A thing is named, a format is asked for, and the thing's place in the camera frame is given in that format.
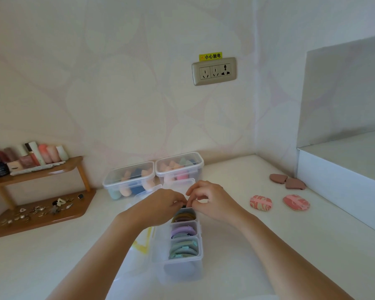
plastic storage box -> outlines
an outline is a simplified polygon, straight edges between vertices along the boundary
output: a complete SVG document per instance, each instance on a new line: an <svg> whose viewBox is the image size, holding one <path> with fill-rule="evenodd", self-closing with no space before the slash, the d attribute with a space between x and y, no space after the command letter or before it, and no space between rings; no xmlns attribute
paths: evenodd
<svg viewBox="0 0 375 300"><path fill-rule="evenodd" d="M103 187L117 200L150 190L155 186L154 176L153 161L124 166L111 170L103 180Z"/></svg>
<svg viewBox="0 0 375 300"><path fill-rule="evenodd" d="M194 179L180 180L165 185L166 188L185 193L188 188L195 183ZM146 198L157 189L163 188L157 185L149 191L144 191L135 196L128 207ZM167 223L155 228L146 229L140 235L140 240L136 239L130 248L125 260L118 272L115 280L123 276L136 276L146 271L152 271L163 285L173 284L183 281L199 280L203 277L204 256L203 242L201 239L200 220ZM176 227L191 226L196 231L195 236L179 237L171 239L171 231ZM170 248L173 244L182 241L193 240L198 244L198 255L188 258L177 258L169 260Z"/></svg>
<svg viewBox="0 0 375 300"><path fill-rule="evenodd" d="M194 151L157 160L155 174L160 177L161 184L188 178L198 181L201 178L203 166L203 158Z"/></svg>

electrical outlet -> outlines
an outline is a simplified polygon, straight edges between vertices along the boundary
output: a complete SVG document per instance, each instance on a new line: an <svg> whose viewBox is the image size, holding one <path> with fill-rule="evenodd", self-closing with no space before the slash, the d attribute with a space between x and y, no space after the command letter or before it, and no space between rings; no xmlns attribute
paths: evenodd
<svg viewBox="0 0 375 300"><path fill-rule="evenodd" d="M210 67L201 67L200 68L200 80L211 78L210 76Z"/></svg>
<svg viewBox="0 0 375 300"><path fill-rule="evenodd" d="M237 77L236 58L196 62L191 69L194 85L226 82Z"/></svg>

wooden rack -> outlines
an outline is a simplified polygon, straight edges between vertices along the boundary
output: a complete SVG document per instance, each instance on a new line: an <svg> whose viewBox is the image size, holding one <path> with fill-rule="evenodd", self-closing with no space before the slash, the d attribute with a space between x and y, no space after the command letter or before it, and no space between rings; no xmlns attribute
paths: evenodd
<svg viewBox="0 0 375 300"><path fill-rule="evenodd" d="M96 190L90 188L89 181L87 180L85 171L82 166L82 160L82 156L73 157L67 160L62 165L54 166L46 170L34 171L28 174L17 176L7 175L4 177L0 177L0 195L9 208L0 215L0 237L83 216L87 208L89 207L90 202L96 193ZM17 204L14 202L5 188L7 185L61 174L67 171L71 171L75 169L75 167L78 169L82 181L85 185L86 190L84 191L17 206ZM79 194L82 194L84 198L79 199ZM65 201L68 200L65 205L60 207L60 209L62 207L64 207L64 209L55 215L50 213L43 215L44 213L50 211L53 206L53 201L57 200L59 197ZM70 204L72 204L72 206L66 209L65 207ZM37 206L44 207L44 211L37 213L31 212L31 210ZM26 211L20 212L21 208L26 209Z"/></svg>

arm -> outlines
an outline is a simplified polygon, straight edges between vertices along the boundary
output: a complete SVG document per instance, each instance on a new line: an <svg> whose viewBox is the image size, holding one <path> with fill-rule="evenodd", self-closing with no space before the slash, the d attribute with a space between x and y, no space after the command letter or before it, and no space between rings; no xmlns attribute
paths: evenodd
<svg viewBox="0 0 375 300"><path fill-rule="evenodd" d="M218 184L199 181L186 192L187 207L226 222L250 242L281 299L352 299L337 284L287 245ZM207 199L207 203L197 200Z"/></svg>
<svg viewBox="0 0 375 300"><path fill-rule="evenodd" d="M186 204L185 196L159 189L113 222L47 300L104 300L129 248L147 227L161 225Z"/></svg>

white table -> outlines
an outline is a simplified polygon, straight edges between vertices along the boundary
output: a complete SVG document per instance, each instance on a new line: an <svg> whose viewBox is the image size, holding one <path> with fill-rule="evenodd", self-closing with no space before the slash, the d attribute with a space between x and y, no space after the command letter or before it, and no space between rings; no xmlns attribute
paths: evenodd
<svg viewBox="0 0 375 300"><path fill-rule="evenodd" d="M285 242L355 299L375 299L375 231L311 190L287 190L269 181L280 173L258 156L205 166L203 178L224 186ZM300 194L311 203L294 212L282 202ZM249 198L273 200L269 212L249 206ZM130 199L112 201L99 190L83 217L0 238L0 300L44 299L98 239ZM147 272L116 281L108 299L225 299L272 294L248 243L234 229L201 215L204 278L163 287Z"/></svg>

